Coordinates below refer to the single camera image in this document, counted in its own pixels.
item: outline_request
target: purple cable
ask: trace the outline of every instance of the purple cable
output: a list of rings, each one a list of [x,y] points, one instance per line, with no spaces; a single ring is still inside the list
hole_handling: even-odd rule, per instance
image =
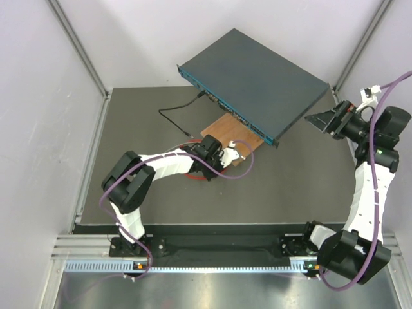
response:
[[[216,175],[226,178],[226,179],[231,179],[231,180],[235,180],[235,179],[240,179],[244,176],[246,176],[250,170],[253,167],[254,164],[254,153],[253,153],[253,148],[252,146],[249,145],[249,143],[243,141],[243,140],[234,140],[234,143],[241,143],[243,145],[245,145],[249,151],[250,151],[250,165],[248,167],[248,169],[241,175],[239,176],[227,176],[225,174],[219,173],[217,170],[215,170],[213,167],[211,167],[206,161],[202,160],[201,158],[198,158],[197,156],[194,156],[193,154],[189,154],[189,153],[168,153],[165,155],[159,155],[159,156],[154,156],[152,158],[149,158],[147,160],[141,161],[140,163],[136,164],[135,166],[133,166],[130,170],[128,170],[126,173],[124,173],[118,180],[116,180],[114,182],[113,185],[111,185],[102,195],[102,197],[100,198],[99,202],[98,202],[98,206],[100,207],[100,209],[102,209],[104,212],[106,212],[107,214],[109,214],[109,216],[111,216],[117,224],[119,224],[119,227],[122,229],[122,231],[129,236],[131,239],[133,239],[137,245],[141,246],[146,252],[147,255],[149,256],[149,265],[146,267],[145,271],[138,277],[135,277],[136,279],[142,279],[143,277],[145,277],[148,273],[150,268],[152,267],[153,264],[153,256],[152,253],[150,252],[150,250],[138,239],[134,238],[132,235],[130,235],[130,233],[123,228],[123,226],[121,225],[120,221],[117,219],[117,217],[112,214],[111,212],[109,212],[106,208],[104,208],[103,206],[103,202],[104,200],[109,196],[110,192],[113,191],[113,189],[120,183],[122,182],[124,179],[126,179],[131,173],[133,173],[135,170],[137,170],[139,167],[141,167],[142,165],[149,163],[149,162],[153,162],[153,161],[157,161],[163,158],[168,158],[170,156],[189,156],[197,161],[199,161],[200,163],[202,163],[205,167],[207,167],[208,169],[210,169],[212,172],[214,172]],[[84,292],[82,292],[80,295],[78,295],[77,297],[70,299],[68,297],[68,291],[67,291],[67,285],[64,284],[64,296],[67,300],[67,302],[69,303],[74,303],[76,300],[78,300],[79,298],[81,298],[82,296],[84,296],[86,293],[88,293],[92,288],[94,288],[95,286],[101,284],[101,282],[105,281],[106,279],[112,278],[112,277],[122,277],[122,274],[111,274],[108,275],[106,277],[103,277],[102,279],[99,279],[98,281],[96,281],[95,283],[93,283],[91,286],[89,286]]]
[[[322,278],[322,281],[325,283],[325,285],[334,290],[334,291],[345,291],[354,285],[357,284],[357,282],[362,278],[362,276],[365,274],[366,270],[369,267],[369,264],[371,263],[371,260],[373,256],[375,255],[375,249],[378,244],[378,231],[379,231],[379,192],[378,192],[378,181],[376,177],[376,169],[375,169],[375,147],[374,147],[374,135],[375,135],[375,124],[378,119],[378,114],[379,111],[382,109],[382,106],[384,105],[387,97],[389,94],[392,92],[395,87],[402,82],[403,80],[407,79],[408,77],[412,76],[412,71],[409,71],[402,76],[400,76],[397,80],[394,82],[390,82],[389,84],[384,85],[381,87],[381,89],[388,88],[388,90],[385,91],[383,94],[381,100],[376,106],[375,111],[372,114],[371,118],[371,125],[370,125],[370,130],[369,130],[369,158],[370,158],[370,164],[371,164],[371,170],[372,170],[372,180],[373,180],[373,189],[375,191],[375,216],[374,216],[374,224],[373,224],[373,237],[372,237],[372,243],[371,247],[369,249],[368,254],[366,255],[365,262],[363,263],[362,267],[360,268],[358,274],[346,285],[340,286],[340,287],[335,287],[329,284],[329,282],[326,281],[326,278],[324,276],[323,269],[319,272]]]

